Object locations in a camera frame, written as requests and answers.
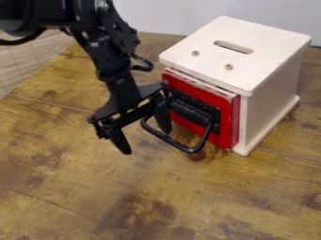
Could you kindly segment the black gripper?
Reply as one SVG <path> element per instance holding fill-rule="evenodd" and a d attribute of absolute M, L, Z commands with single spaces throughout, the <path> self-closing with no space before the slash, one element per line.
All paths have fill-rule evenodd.
<path fill-rule="evenodd" d="M 107 103 L 90 116 L 89 122 L 99 138 L 109 139 L 118 150 L 131 154 L 131 146 L 122 128 L 154 112 L 157 124 L 166 134 L 172 133 L 172 111 L 166 81 L 138 85 L 127 67 L 107 74 L 97 72 L 98 79 L 110 90 Z"/>

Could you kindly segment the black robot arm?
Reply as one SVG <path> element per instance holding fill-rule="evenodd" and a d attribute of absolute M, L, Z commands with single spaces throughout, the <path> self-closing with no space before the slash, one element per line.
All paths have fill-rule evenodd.
<path fill-rule="evenodd" d="M 153 63 L 135 54 L 141 39 L 113 0 L 0 0 L 0 30 L 16 37 L 0 39 L 0 46 L 24 44 L 53 28 L 75 38 L 95 65 L 98 79 L 109 87 L 110 99 L 90 116 L 90 123 L 97 136 L 129 155 L 125 126 L 153 116 L 162 130 L 172 131 L 169 83 L 135 83 L 131 73 L 153 71 Z"/>

